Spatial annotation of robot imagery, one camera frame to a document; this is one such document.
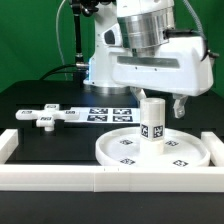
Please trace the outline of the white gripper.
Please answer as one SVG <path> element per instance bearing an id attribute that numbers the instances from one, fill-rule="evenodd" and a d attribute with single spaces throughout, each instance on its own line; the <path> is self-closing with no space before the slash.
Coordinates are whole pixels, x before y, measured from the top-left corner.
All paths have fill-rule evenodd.
<path id="1" fill-rule="evenodd" d="M 137 103 L 146 98 L 142 88 L 173 93 L 177 119 L 185 115 L 188 96 L 201 95 L 213 85 L 211 62 L 200 36 L 170 38 L 154 57 L 118 56 L 112 79 L 130 86 Z"/>

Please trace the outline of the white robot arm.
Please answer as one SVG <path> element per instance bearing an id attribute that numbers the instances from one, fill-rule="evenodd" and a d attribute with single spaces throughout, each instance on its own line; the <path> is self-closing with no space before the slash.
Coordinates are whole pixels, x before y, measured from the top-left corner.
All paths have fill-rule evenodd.
<path id="1" fill-rule="evenodd" d="M 174 0 L 96 0 L 95 52 L 87 88 L 104 94 L 130 89 L 171 93 L 177 118 L 190 96 L 213 85 L 211 54 L 201 30 L 177 30 Z"/>

